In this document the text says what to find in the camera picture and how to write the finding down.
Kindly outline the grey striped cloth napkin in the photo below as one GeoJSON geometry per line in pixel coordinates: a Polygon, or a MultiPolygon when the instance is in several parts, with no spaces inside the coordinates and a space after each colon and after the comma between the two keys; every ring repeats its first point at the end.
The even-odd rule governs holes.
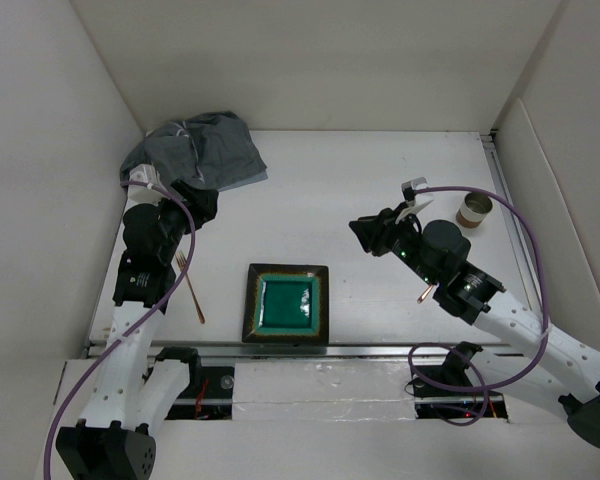
{"type": "Polygon", "coordinates": [[[127,155],[120,179],[151,165],[163,187],[179,193],[180,180],[198,190],[230,190],[268,178],[267,166],[252,141],[244,120],[231,111],[204,113],[186,120],[172,120],[152,131],[127,155]]]}

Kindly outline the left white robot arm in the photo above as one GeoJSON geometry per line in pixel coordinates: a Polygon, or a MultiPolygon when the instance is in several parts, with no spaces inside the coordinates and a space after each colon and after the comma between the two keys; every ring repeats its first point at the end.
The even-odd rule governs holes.
{"type": "Polygon", "coordinates": [[[218,211],[219,193],[182,180],[170,187],[127,180],[122,217],[124,249],[113,293],[113,319],[104,352],[67,394],[52,420],[43,476],[59,455],[74,479],[147,479],[155,466],[155,436],[179,395],[202,387],[198,353],[169,347],[149,366],[153,338],[171,295],[193,257],[175,268],[180,243],[194,239],[218,211]]]}

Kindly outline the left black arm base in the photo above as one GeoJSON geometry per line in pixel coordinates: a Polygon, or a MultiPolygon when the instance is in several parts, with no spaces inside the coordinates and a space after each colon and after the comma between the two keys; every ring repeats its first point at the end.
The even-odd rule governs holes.
{"type": "Polygon", "coordinates": [[[146,384],[155,365],[166,360],[177,360],[189,369],[189,383],[169,410],[167,420],[230,420],[232,418],[235,367],[211,365],[191,347],[163,348],[150,361],[142,375],[146,384]]]}

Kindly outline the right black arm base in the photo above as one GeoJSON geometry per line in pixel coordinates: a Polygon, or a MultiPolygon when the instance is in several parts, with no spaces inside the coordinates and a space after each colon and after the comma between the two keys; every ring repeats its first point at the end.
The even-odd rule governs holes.
{"type": "MultiPolygon", "coordinates": [[[[456,354],[449,351],[441,364],[419,365],[417,369],[432,381],[452,387],[477,387],[471,379],[473,369],[456,354]]],[[[482,392],[457,392],[441,389],[425,382],[416,372],[405,384],[404,392],[415,399],[417,419],[438,419],[455,426],[472,425],[480,417],[507,419],[504,397],[490,392],[487,400],[482,392]]]]}

